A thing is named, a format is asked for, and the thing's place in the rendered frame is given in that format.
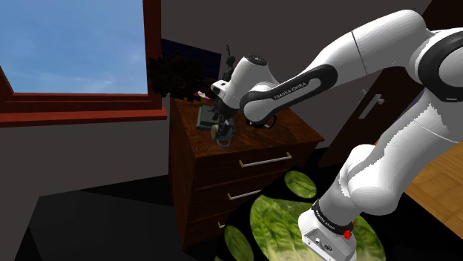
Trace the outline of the grey green book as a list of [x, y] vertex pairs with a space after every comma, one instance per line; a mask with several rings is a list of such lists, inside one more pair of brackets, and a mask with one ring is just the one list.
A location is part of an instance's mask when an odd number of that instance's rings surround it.
[[199, 107], [197, 115], [196, 128], [199, 130], [210, 130], [213, 125], [218, 124], [218, 119], [214, 119], [214, 111], [212, 106], [201, 106]]

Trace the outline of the dark slim figure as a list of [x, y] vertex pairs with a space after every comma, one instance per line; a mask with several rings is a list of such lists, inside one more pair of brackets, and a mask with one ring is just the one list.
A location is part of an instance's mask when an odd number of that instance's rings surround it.
[[223, 72], [221, 79], [223, 81], [229, 82], [234, 72], [234, 63], [236, 62], [236, 58], [231, 54], [230, 47], [228, 45], [226, 45], [226, 50], [228, 53], [228, 57], [226, 59], [226, 69]]

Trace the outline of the red framed window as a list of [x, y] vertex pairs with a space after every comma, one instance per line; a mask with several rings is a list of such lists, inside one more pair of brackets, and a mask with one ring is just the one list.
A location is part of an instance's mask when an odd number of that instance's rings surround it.
[[161, 0], [0, 0], [0, 128], [164, 120]]

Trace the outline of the dark brown door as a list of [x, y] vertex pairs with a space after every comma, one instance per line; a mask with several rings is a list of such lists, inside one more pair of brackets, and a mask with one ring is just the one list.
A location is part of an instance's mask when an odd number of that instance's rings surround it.
[[[463, 27], [463, 0], [432, 0], [424, 11], [431, 30]], [[320, 167], [344, 162], [357, 145], [373, 144], [423, 91], [406, 70], [383, 70], [318, 161]]]

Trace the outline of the dark potted plant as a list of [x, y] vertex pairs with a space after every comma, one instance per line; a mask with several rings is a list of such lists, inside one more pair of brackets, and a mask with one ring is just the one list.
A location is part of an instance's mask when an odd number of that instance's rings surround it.
[[188, 102], [200, 101], [198, 92], [210, 99], [217, 95], [210, 89], [213, 79], [203, 74], [203, 63], [177, 53], [167, 59], [147, 58], [148, 86], [162, 98], [171, 98]]

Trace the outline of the brown wooden chest of drawers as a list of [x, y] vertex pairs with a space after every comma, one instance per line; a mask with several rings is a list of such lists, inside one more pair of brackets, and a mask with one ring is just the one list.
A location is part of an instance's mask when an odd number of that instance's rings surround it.
[[237, 132], [220, 147], [197, 128], [210, 100], [170, 101], [169, 179], [181, 247], [221, 232], [228, 215], [294, 166], [303, 167], [324, 139], [290, 109], [270, 128], [253, 128], [237, 114]]

